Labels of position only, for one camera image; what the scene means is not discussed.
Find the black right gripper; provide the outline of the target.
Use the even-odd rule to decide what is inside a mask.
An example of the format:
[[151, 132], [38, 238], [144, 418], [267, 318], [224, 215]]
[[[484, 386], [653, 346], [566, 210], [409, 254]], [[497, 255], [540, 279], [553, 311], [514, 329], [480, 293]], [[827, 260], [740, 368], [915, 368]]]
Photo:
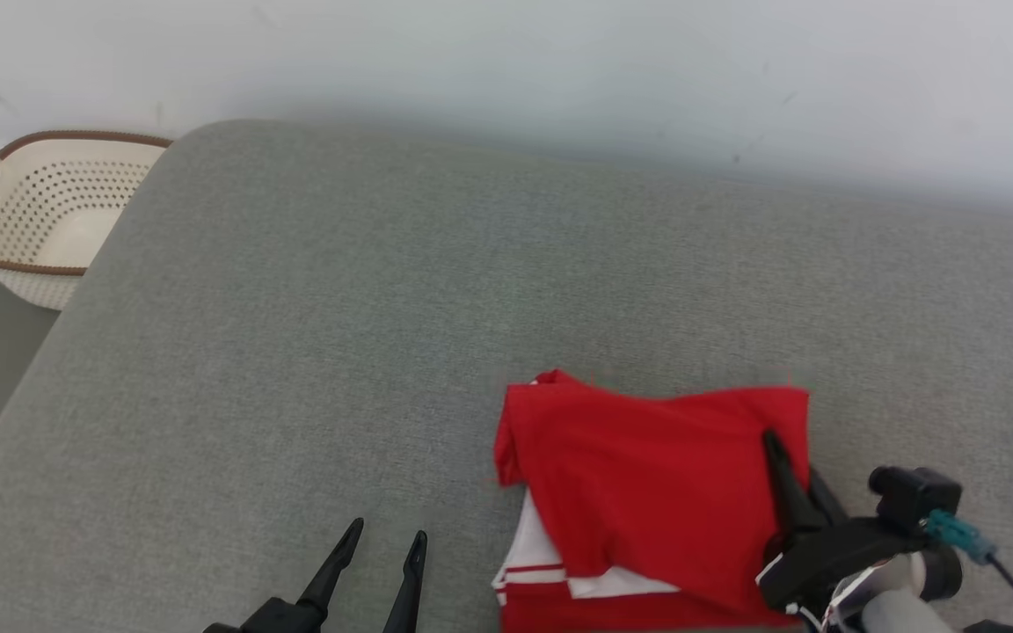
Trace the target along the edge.
[[921, 530], [908, 532], [879, 518], [850, 520], [819, 469], [811, 466], [808, 491], [795, 477], [791, 454], [775, 430], [765, 430], [762, 442], [777, 538], [772, 542], [776, 555], [756, 584], [771, 610], [787, 613], [796, 605], [816, 612], [849, 574], [928, 545]]

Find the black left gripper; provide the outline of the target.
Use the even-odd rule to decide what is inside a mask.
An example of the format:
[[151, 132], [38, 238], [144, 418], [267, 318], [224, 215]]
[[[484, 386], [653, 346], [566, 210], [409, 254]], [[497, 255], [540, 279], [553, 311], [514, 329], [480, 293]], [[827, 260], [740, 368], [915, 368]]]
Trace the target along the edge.
[[[348, 529], [323, 561], [312, 581], [295, 602], [269, 598], [238, 626], [213, 622], [202, 633], [321, 633], [341, 573], [348, 568], [363, 533], [365, 520], [354, 518]], [[427, 533], [418, 530], [402, 566], [399, 586], [382, 633], [417, 633], [419, 602], [425, 582]]]

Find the red Bulls 23 jersey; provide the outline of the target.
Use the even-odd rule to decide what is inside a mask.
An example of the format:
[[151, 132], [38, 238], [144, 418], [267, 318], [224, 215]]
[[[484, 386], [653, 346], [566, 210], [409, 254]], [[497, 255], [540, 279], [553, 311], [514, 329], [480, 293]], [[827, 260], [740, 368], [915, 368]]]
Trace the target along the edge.
[[777, 533], [762, 437], [807, 486], [808, 409], [793, 386], [640, 399], [563, 370], [509, 386], [494, 463], [524, 497], [492, 584], [502, 633], [795, 625], [756, 584]]

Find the cream perforated laundry basket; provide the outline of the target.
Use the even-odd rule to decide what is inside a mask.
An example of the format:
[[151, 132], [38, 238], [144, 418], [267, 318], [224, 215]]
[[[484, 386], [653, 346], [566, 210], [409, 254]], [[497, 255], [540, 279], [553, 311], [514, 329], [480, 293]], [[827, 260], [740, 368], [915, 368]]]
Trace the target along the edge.
[[0, 284], [62, 311], [170, 141], [45, 131], [0, 149]]

